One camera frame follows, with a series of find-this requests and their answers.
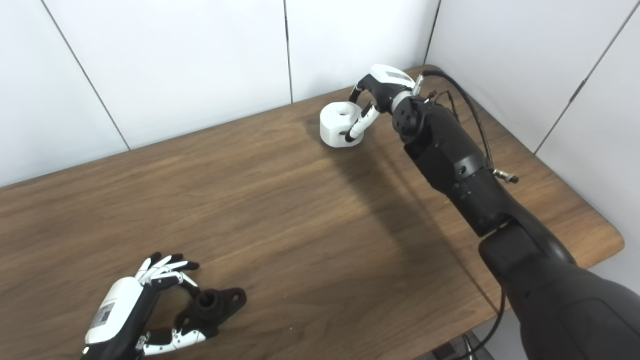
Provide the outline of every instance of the sticker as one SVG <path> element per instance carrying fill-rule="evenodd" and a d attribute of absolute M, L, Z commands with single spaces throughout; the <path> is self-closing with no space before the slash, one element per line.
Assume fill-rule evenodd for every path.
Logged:
<path fill-rule="evenodd" d="M 404 74 L 399 74 L 397 72 L 389 72 L 389 71 L 385 71 L 387 73 L 387 76 L 390 76 L 392 78 L 397 78 L 397 79 L 402 79 L 402 80 L 407 80 L 407 81 L 413 81 L 411 80 L 411 78 L 409 78 L 407 75 Z"/>
<path fill-rule="evenodd" d="M 94 327 L 103 326 L 104 324 L 106 324 L 107 320 L 109 320 L 109 316 L 111 316 L 111 311 L 113 310 L 115 304 L 115 302 L 112 302 L 98 309 L 98 313 L 95 315 L 95 318 L 93 318 L 93 322 L 91 323 L 91 327 L 89 327 L 89 330 L 93 329 Z"/>

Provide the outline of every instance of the cable connector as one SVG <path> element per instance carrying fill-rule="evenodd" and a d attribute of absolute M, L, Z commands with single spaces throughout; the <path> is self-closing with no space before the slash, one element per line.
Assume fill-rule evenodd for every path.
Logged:
<path fill-rule="evenodd" d="M 413 96 L 420 95 L 420 90 L 422 90 L 422 83 L 424 82 L 424 76 L 420 75 L 415 80 L 415 85 L 413 86 L 413 90 L 411 90 L 411 94 Z"/>
<path fill-rule="evenodd" d="M 509 174 L 508 172 L 504 172 L 498 169 L 493 170 L 493 176 L 497 177 L 498 179 L 504 180 L 504 182 L 507 184 L 517 184 L 520 181 L 520 178 L 518 178 L 516 175 Z"/>

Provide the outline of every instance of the white cylindrical object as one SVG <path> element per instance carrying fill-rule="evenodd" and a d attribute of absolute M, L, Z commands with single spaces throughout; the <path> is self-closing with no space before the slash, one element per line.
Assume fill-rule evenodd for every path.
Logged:
<path fill-rule="evenodd" d="M 360 135 L 354 142 L 348 143 L 344 133 L 351 129 L 351 126 L 360 117 L 361 107 L 352 102 L 332 102 L 320 112 L 320 137 L 325 144 L 330 147 L 353 147 L 362 141 L 364 134 Z"/>

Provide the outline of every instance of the hole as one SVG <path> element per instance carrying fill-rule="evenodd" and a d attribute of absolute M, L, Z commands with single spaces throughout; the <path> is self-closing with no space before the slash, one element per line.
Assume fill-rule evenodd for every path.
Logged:
<path fill-rule="evenodd" d="M 353 108 L 348 104 L 342 104 L 335 109 L 335 112 L 340 116 L 350 116 L 353 114 Z"/>
<path fill-rule="evenodd" d="M 212 293 L 202 293 L 200 296 L 200 305 L 211 307 L 218 301 L 217 296 Z"/>

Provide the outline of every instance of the wooden table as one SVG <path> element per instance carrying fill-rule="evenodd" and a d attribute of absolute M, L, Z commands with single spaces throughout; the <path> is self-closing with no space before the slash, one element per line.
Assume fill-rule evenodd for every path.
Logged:
<path fill-rule="evenodd" d="M 434 88 L 449 87 L 424 85 Z M 320 110 L 348 93 L 1 189 L 3 358 L 78 358 L 109 287 L 155 251 L 199 262 L 201 287 L 239 286 L 249 298 L 217 338 L 163 359 L 411 359 L 495 316 L 499 287 L 479 240 L 404 154 L 388 115 L 358 147 L 321 143 Z M 481 116 L 496 165 L 521 178 L 509 190 L 580 265 L 623 248 L 596 211 Z M 169 290 L 153 325 L 185 303 Z"/>

